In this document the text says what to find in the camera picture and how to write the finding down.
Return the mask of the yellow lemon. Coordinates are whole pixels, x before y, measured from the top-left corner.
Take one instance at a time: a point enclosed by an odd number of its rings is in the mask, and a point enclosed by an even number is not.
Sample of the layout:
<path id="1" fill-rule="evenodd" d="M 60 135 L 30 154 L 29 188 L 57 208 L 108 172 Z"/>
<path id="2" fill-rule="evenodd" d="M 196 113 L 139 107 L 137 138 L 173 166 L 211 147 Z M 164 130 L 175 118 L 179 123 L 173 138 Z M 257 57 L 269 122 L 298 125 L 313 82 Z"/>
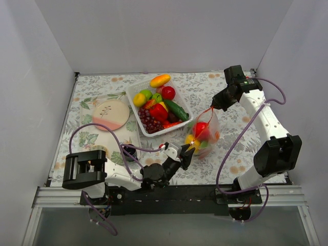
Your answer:
<path id="1" fill-rule="evenodd" d="M 196 139 L 194 135 L 192 134 L 187 135 L 184 142 L 186 145 L 190 144 L 189 149 L 195 148 L 194 154 L 198 154 L 201 142 L 198 139 Z"/>

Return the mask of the orange pink peach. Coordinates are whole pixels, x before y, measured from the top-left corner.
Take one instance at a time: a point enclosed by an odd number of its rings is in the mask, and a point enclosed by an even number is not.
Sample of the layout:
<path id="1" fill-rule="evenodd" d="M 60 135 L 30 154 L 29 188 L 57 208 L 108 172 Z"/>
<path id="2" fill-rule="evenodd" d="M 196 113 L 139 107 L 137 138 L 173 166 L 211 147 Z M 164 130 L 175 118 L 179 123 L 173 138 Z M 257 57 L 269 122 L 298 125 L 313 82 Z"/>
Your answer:
<path id="1" fill-rule="evenodd" d="M 211 148 L 200 149 L 200 150 L 198 150 L 197 158 L 203 159 L 203 158 L 207 157 L 211 152 L 212 152 Z"/>

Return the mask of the green bell pepper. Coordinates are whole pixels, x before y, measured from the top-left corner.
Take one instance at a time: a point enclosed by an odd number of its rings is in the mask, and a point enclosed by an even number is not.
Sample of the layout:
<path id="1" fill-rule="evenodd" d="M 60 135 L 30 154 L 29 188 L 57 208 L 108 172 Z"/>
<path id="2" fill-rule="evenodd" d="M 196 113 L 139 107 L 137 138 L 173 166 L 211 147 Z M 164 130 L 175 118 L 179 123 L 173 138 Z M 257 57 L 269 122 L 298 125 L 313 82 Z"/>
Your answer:
<path id="1" fill-rule="evenodd" d="M 204 151 L 204 150 L 209 150 L 212 148 L 212 145 L 208 141 L 202 141 L 199 150 Z"/>

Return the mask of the clear zip top bag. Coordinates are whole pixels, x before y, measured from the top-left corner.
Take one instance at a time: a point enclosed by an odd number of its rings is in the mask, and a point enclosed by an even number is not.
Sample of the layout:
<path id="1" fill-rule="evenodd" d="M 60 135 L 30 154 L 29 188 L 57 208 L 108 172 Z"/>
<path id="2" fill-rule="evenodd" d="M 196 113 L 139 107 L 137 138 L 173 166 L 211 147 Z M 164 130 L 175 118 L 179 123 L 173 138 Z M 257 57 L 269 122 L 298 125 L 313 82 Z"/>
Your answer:
<path id="1" fill-rule="evenodd" d="M 207 157 L 220 138 L 220 125 L 214 107 L 209 107 L 192 120 L 186 128 L 185 144 L 194 148 L 194 158 Z"/>

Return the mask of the red apple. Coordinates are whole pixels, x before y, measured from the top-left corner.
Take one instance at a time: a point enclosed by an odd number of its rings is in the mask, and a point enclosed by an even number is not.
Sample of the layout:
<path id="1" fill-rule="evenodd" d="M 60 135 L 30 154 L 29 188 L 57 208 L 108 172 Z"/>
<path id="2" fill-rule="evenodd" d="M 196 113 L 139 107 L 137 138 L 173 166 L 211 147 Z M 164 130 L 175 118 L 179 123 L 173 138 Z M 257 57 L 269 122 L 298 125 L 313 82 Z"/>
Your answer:
<path id="1" fill-rule="evenodd" d="M 210 137 L 210 131 L 206 122 L 198 122 L 193 127 L 193 133 L 196 139 L 207 141 Z"/>

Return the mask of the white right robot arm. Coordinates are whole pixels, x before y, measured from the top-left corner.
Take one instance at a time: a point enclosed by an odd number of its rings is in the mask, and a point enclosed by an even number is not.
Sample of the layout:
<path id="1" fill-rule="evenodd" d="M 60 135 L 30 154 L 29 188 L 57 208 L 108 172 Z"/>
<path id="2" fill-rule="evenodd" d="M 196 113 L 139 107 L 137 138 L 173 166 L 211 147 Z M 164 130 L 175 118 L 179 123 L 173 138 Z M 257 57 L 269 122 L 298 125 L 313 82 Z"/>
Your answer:
<path id="1" fill-rule="evenodd" d="M 281 101 L 267 99 L 261 85 L 262 78 L 246 77 L 240 65 L 226 68 L 224 75 L 227 86 L 213 96 L 212 108 L 227 111 L 239 103 L 251 118 L 246 127 L 254 125 L 261 141 L 253 165 L 233 181 L 229 190 L 217 188 L 219 196 L 242 204 L 267 180 L 295 168 L 302 140 L 298 135 L 291 135 L 271 109 L 273 102 L 284 105 L 285 96 Z"/>

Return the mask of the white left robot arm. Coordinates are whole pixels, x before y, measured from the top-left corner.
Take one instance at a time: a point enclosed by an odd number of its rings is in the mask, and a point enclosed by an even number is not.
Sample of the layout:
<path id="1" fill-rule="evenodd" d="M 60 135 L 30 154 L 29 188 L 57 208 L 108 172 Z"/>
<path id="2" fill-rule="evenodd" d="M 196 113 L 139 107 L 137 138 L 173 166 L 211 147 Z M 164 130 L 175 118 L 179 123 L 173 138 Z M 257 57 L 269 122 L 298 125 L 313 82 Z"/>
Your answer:
<path id="1" fill-rule="evenodd" d="M 107 160 L 103 150 L 68 154 L 62 187 L 67 190 L 85 191 L 92 200 L 103 205 L 109 199 L 106 184 L 123 187 L 129 191 L 151 191 L 164 188 L 181 168 L 188 169 L 195 148 L 190 144 L 179 146 L 164 143 L 160 146 L 166 156 L 164 163 L 153 163 L 131 173 L 123 166 Z"/>

